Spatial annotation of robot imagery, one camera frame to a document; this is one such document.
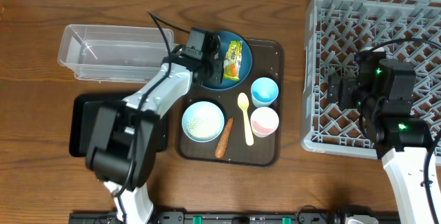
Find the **green yellow snack wrapper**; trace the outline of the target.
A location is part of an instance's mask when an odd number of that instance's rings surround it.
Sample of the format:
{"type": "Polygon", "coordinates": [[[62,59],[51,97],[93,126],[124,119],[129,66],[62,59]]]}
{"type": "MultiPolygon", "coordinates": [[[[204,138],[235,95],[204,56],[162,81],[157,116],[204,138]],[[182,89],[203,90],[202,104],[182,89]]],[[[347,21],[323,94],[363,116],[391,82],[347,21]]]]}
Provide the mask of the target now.
{"type": "Polygon", "coordinates": [[[223,63],[223,77],[232,81],[239,81],[239,72],[242,61],[242,41],[231,41],[225,54],[223,63]]]}

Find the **light blue plastic cup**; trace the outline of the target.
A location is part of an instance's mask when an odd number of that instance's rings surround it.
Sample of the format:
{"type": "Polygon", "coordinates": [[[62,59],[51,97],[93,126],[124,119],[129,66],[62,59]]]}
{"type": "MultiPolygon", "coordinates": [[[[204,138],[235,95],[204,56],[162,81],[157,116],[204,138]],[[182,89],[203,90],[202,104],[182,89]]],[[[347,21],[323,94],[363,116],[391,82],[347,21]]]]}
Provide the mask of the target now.
{"type": "Polygon", "coordinates": [[[256,79],[251,86],[252,103],[257,107],[268,107],[278,98],[277,83],[268,78],[256,79]]]}

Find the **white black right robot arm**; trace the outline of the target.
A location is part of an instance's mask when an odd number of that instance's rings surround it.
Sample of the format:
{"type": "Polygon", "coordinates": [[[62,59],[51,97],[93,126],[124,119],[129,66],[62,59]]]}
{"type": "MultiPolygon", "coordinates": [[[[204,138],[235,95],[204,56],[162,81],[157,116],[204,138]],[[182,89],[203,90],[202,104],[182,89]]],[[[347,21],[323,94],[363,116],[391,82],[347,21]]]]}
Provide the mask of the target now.
{"type": "Polygon", "coordinates": [[[411,115],[417,75],[406,61],[387,58],[386,41],[355,54],[358,74],[327,79],[327,102],[341,110],[356,109],[362,135],[369,139],[387,173],[401,223],[439,223],[440,186],[433,136],[427,122],[411,115]]]}

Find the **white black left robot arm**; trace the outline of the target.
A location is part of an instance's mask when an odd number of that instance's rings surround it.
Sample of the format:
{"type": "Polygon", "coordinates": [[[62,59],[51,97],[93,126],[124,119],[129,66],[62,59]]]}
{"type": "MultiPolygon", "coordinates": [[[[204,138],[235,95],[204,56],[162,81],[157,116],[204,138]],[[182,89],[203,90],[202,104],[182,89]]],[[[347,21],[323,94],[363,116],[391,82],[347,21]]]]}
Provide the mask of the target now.
{"type": "Polygon", "coordinates": [[[192,28],[187,43],[169,48],[158,74],[138,92],[99,106],[85,166],[110,191],[120,222],[149,221],[154,206],[146,182],[156,156],[156,126],[192,86],[222,81],[220,48],[218,34],[192,28]]]}

